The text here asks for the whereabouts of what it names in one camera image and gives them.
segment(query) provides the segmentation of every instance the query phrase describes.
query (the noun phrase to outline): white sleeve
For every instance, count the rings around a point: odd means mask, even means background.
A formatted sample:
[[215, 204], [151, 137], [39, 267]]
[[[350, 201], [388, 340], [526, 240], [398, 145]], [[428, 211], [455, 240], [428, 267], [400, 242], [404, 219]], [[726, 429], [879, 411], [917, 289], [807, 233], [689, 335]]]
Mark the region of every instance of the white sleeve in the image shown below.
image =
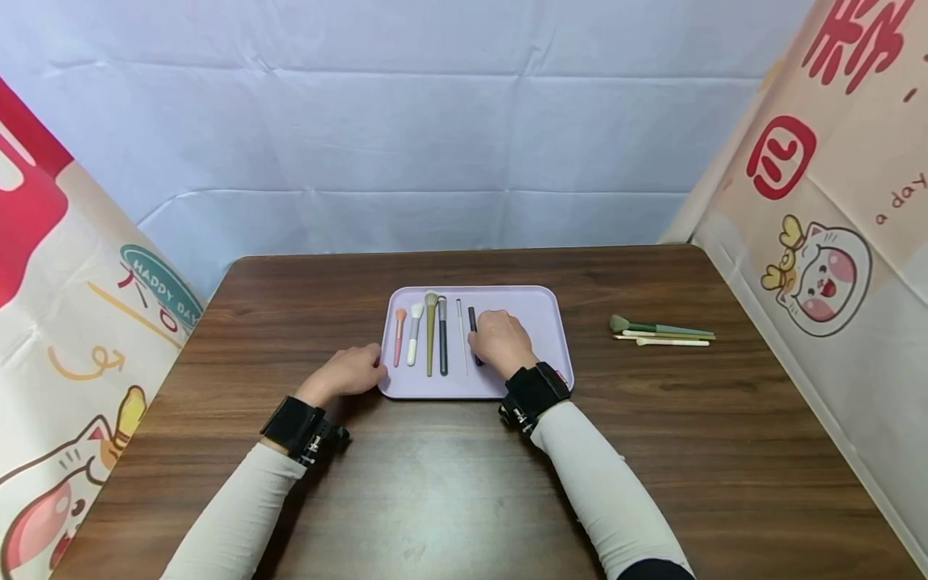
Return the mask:
[[675, 562], [692, 574], [670, 526], [625, 458], [573, 403], [542, 415], [532, 442], [554, 463], [609, 580], [650, 558]]
[[187, 532], [161, 580], [249, 580], [306, 467], [257, 444]]

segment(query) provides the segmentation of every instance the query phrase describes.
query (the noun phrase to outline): black wrist strap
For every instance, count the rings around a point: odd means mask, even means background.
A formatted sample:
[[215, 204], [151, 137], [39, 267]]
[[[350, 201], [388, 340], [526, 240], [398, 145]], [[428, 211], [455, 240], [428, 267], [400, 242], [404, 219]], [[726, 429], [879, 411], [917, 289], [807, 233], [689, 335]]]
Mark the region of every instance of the black wrist strap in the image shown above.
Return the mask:
[[325, 409], [288, 396], [267, 420], [261, 435], [286, 449], [287, 457], [310, 466], [316, 463], [323, 446], [332, 445], [341, 451], [351, 437], [348, 430], [330, 424], [325, 416]]
[[532, 434], [545, 411], [571, 396], [561, 375], [548, 363], [520, 368], [506, 381], [506, 389], [509, 394], [499, 406], [499, 415], [526, 435]]

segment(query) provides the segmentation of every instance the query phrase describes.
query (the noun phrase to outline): wooden table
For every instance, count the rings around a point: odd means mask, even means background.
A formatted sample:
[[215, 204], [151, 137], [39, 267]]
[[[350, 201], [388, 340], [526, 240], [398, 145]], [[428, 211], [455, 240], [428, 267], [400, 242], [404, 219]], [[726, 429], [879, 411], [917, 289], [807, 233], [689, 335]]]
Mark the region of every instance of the wooden table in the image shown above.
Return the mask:
[[[157, 578], [280, 398], [377, 341], [402, 286], [541, 284], [574, 401], [625, 455], [701, 579], [922, 578], [702, 251], [691, 246], [236, 262], [55, 580]], [[707, 349], [610, 339], [613, 312]], [[290, 495], [259, 578], [602, 577], [546, 459], [487, 402], [342, 410], [348, 452]]]

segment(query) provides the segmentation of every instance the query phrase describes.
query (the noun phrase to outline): cartoon cat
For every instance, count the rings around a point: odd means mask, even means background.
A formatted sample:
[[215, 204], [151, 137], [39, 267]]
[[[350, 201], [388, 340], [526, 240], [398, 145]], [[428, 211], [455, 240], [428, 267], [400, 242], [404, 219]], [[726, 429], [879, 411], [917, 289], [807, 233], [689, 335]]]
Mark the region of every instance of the cartoon cat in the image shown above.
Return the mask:
[[[23, 506], [0, 522], [6, 530], [0, 544], [3, 580], [45, 580], [51, 574], [146, 408], [145, 393], [132, 386], [120, 404], [115, 433], [98, 415], [71, 441], [0, 478], [4, 501]], [[51, 489], [49, 481], [56, 482]]]
[[839, 332], [857, 313], [870, 285], [867, 242], [843, 227], [812, 222], [803, 234], [798, 218], [783, 218], [777, 265], [767, 266], [761, 286], [777, 292], [777, 303], [802, 331], [817, 337]]

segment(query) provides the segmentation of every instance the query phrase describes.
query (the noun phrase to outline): hand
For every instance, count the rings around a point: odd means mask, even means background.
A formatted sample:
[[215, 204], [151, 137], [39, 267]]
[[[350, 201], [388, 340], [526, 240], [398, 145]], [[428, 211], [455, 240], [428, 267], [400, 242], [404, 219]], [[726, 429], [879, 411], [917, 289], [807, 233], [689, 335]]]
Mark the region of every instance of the hand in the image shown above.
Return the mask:
[[532, 352], [532, 339], [519, 322], [505, 310], [485, 310], [477, 319], [477, 331], [468, 335], [470, 349], [485, 363], [509, 380], [522, 368], [532, 368], [538, 358]]
[[368, 391], [387, 377], [387, 367], [379, 362], [379, 344], [339, 351], [303, 382], [295, 396], [307, 405], [324, 407], [337, 396]]

